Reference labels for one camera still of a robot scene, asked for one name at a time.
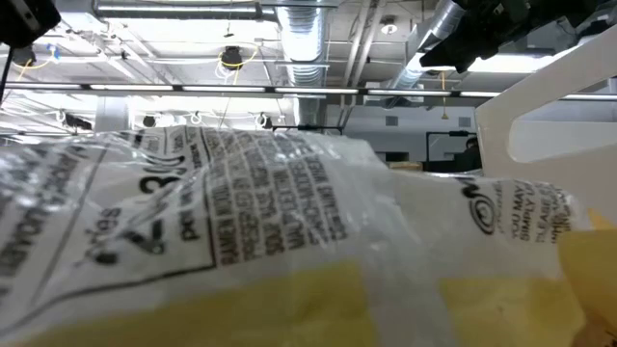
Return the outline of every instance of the metal beam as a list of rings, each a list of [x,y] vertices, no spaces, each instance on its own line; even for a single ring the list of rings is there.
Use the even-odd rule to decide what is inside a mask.
[[[49,55],[44,55],[44,54],[38,54],[37,57],[41,58],[42,60],[46,60],[49,59]],[[175,56],[175,57],[164,57],[164,58],[150,58],[146,55],[139,55],[139,58],[141,60],[144,60],[146,63],[150,63],[151,65],[153,64],[157,64],[157,65],[179,65],[179,66],[183,66],[183,65],[199,65],[199,64],[210,64],[210,63],[215,63],[218,59],[219,56],[216,55],[211,55],[211,56],[202,56],[202,57],[182,57],[182,56]],[[108,61],[119,61],[122,59],[121,55],[106,55],[106,56],[78,56],[78,55],[72,55],[72,56],[63,56],[61,58],[60,64],[62,63],[62,59],[71,59],[71,64],[75,64],[76,63],[76,59],[83,59],[84,60],[84,64],[89,64],[91,66],[94,66],[93,61],[94,60],[98,60],[97,63],[109,63]],[[128,56],[128,60],[133,60],[133,56],[130,55]],[[333,57],[331,59],[328,59],[328,61],[324,61],[323,66],[326,66],[327,64],[347,64],[348,60],[347,58],[344,57]],[[267,57],[262,57],[261,59],[253,59],[251,60],[251,63],[274,63],[274,64],[286,64],[289,63],[286,60],[282,60],[279,59],[278,57],[274,57],[274,56],[267,56]],[[372,65],[398,65],[401,66],[403,65],[400,61],[395,60],[395,59],[371,59],[370,63]],[[99,71],[101,71],[103,74],[106,74],[107,72],[105,72],[104,70],[102,70],[101,68],[97,67],[97,69]]]
[[[442,91],[442,90],[388,90],[367,88],[306,88],[232,85],[140,85],[140,84],[76,84],[8,82],[7,90],[37,91],[42,93],[95,94],[104,96],[219,96],[219,97],[297,97],[298,95],[371,95],[423,96],[490,99],[501,92]],[[617,101],[617,94],[573,93],[561,98],[565,101]]]

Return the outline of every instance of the wall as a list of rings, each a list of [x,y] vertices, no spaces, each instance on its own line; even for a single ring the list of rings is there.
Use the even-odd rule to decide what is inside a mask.
[[[366,140],[378,152],[408,152],[410,161],[426,160],[426,132],[467,130],[475,132],[473,108],[448,107],[449,120],[442,120],[443,108],[397,108],[385,110],[380,107],[357,106],[354,108],[345,136]],[[339,108],[328,107],[328,125],[336,124]],[[386,126],[386,116],[397,116],[398,126]],[[459,118],[470,118],[471,127],[459,127]],[[431,160],[449,160],[448,152],[465,150],[467,138],[432,136],[430,143]]]
[[[616,93],[617,85],[597,93]],[[617,144],[617,103],[555,101],[516,120],[510,155],[521,162]]]

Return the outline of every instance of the clear plastic packaging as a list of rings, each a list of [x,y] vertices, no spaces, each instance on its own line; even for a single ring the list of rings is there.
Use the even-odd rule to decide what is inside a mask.
[[[548,184],[394,172],[315,134],[101,133],[3,148],[0,175],[19,345],[466,345],[456,280],[560,280],[558,235],[589,228]]]

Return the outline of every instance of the ceiling light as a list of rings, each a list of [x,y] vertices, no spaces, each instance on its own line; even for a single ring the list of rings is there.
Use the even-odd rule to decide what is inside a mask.
[[[495,97],[499,94],[497,92],[461,92],[463,97]]]
[[[40,140],[33,138],[32,136],[13,136],[14,139],[19,141],[23,145],[38,145]]]
[[[342,88],[287,88],[287,87],[279,87],[275,88],[276,93],[336,93],[336,94],[357,94],[359,91],[357,89],[342,89]]]
[[[617,94],[570,94],[562,100],[617,101]]]
[[[69,84],[69,83],[12,83],[8,82],[6,85],[6,89],[23,89],[23,90],[34,90],[34,89],[50,89],[50,90],[58,90],[58,89],[81,89],[81,86],[78,84]]]
[[[172,91],[172,86],[158,85],[90,85],[96,91]]]
[[[218,86],[183,86],[186,92],[214,92],[214,93],[263,93],[263,87],[218,87]]]
[[[451,96],[447,91],[393,91],[393,90],[369,90],[370,95],[392,96]]]
[[[246,12],[246,8],[234,8],[232,6],[99,6],[99,11],[139,11],[139,12],[222,12],[240,13]]]
[[[382,17],[382,20],[380,21],[380,24],[383,25],[382,33],[386,35],[392,35],[396,33],[398,27],[396,26],[396,24],[394,24],[395,20],[396,17],[394,15],[385,15],[384,17]]]

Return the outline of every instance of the cable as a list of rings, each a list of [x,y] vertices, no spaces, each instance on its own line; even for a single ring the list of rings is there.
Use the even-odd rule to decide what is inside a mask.
[[[228,108],[229,108],[230,101],[231,101],[231,97],[228,98],[228,104],[225,106],[225,112],[223,113],[223,116],[221,117],[221,121],[219,122],[219,129],[221,128],[221,125],[223,125],[223,122],[225,121],[225,116],[228,114]]]
[[[2,80],[0,80],[0,106],[4,101],[4,86],[7,84],[7,76],[9,75],[9,68],[11,67],[11,61],[13,60],[13,48],[9,48],[9,55],[7,56],[7,62],[4,64],[4,71],[2,72]]]
[[[19,77],[17,77],[17,82],[21,81],[21,77],[23,77],[23,74],[26,72],[26,68],[28,68],[30,63],[32,63],[32,59],[28,59],[28,62],[26,62],[26,65],[21,68],[21,72],[19,73]]]
[[[349,34],[347,35],[347,41],[351,40],[351,37],[356,33],[356,24],[358,24],[358,19],[360,19],[360,14],[356,14],[354,21],[351,23],[351,27],[349,28]]]
[[[233,77],[233,85],[235,86],[236,82],[238,82],[238,75],[240,74],[240,69],[235,71],[235,77]]]
[[[230,71],[230,72],[225,71],[223,66],[221,65],[221,62],[219,62],[219,64],[217,64],[216,67],[214,67],[214,75],[221,79],[225,79],[226,80],[225,83],[227,83],[227,79],[233,75],[233,71]]]
[[[15,65],[16,65],[17,67],[21,67],[21,68],[23,68],[23,69],[37,69],[37,68],[42,68],[42,67],[45,67],[47,64],[51,63],[52,59],[53,59],[53,56],[52,56],[52,58],[47,59],[47,61],[46,61],[45,63],[43,63],[43,64],[41,64],[41,65],[39,65],[39,66],[35,66],[35,67],[28,67],[28,63],[26,63],[26,66],[25,66],[25,67],[19,66],[19,65],[17,65],[17,64],[15,64]]]

